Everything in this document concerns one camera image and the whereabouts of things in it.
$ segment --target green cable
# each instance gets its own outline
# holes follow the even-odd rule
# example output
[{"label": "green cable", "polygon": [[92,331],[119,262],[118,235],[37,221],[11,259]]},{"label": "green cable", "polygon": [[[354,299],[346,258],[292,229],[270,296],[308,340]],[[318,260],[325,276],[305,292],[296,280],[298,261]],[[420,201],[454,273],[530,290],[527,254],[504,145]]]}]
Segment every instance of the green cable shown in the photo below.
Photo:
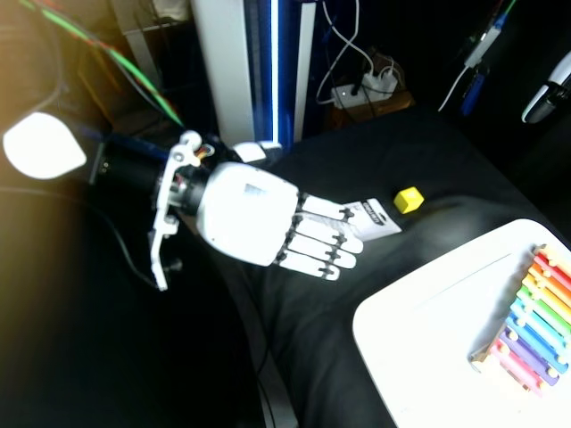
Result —
[{"label": "green cable", "polygon": [[509,4],[508,9],[506,9],[506,12],[504,12],[506,15],[511,12],[513,7],[516,5],[516,2],[517,2],[517,0],[511,0],[511,3]]},{"label": "green cable", "polygon": [[[29,0],[20,0],[20,3],[28,7],[30,10],[36,10],[36,5],[30,2]],[[58,13],[51,12],[45,8],[42,8],[42,13],[48,20],[66,29],[71,34],[81,38],[83,41],[88,43],[93,42],[93,40],[88,34],[81,31],[76,26],[65,20],[65,18],[60,16]],[[167,116],[169,116],[172,120],[175,121],[175,123],[180,125],[182,128],[184,127],[184,124],[180,119],[180,117],[177,115],[177,113],[172,109],[169,103],[159,93],[158,89],[153,85],[151,80],[149,80],[148,77],[145,76],[145,74],[143,74],[141,70],[139,70],[131,61],[129,61],[127,58],[125,58],[115,49],[106,47],[104,45],[100,45],[100,47],[102,47],[105,50],[105,52],[113,58],[113,60],[117,61],[119,64],[125,67],[133,76],[135,76],[141,82],[141,84],[143,84],[143,86],[151,93],[151,95],[154,97],[157,103],[162,107]]]}]

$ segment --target white tray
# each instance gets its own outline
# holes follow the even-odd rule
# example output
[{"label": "white tray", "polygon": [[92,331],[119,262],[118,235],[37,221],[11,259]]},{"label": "white tray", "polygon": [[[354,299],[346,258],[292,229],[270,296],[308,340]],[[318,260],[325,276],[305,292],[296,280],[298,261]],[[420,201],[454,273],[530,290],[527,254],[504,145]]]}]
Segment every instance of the white tray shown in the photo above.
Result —
[{"label": "white tray", "polygon": [[360,304],[353,335],[399,428],[568,425],[571,372],[539,398],[512,379],[494,383],[468,363],[498,332],[531,265],[531,250],[545,243],[571,260],[545,227],[517,220]]}]

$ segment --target xylophone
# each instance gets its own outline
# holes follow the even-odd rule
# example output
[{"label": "xylophone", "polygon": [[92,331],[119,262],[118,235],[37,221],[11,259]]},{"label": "xylophone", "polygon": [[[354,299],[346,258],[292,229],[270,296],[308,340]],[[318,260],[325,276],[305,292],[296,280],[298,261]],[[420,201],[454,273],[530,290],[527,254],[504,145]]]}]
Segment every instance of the xylophone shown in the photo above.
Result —
[{"label": "xylophone", "polygon": [[540,397],[555,386],[571,362],[571,265],[537,248],[500,331],[470,360],[479,371],[499,363]]}]

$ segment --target glowing white light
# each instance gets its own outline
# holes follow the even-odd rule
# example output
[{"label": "glowing white light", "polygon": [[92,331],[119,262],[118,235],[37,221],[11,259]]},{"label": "glowing white light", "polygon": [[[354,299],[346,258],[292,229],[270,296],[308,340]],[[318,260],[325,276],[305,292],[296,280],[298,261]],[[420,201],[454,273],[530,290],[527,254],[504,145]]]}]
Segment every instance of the glowing white light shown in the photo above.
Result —
[{"label": "glowing white light", "polygon": [[22,174],[40,180],[62,176],[87,161],[68,127],[46,113],[32,113],[10,128],[4,152]]},{"label": "glowing white light", "polygon": [[271,0],[271,113],[272,113],[272,140],[278,142],[278,0]]}]

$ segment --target white rounded cap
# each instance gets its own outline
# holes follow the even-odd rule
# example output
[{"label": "white rounded cap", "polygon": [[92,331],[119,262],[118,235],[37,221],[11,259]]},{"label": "white rounded cap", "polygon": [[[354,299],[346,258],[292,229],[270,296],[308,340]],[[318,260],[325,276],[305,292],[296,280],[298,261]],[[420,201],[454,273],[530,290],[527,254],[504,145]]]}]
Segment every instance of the white rounded cap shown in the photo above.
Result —
[{"label": "white rounded cap", "polygon": [[32,113],[10,128],[4,152],[22,174],[40,180],[62,176],[87,161],[68,127],[46,113]]}]

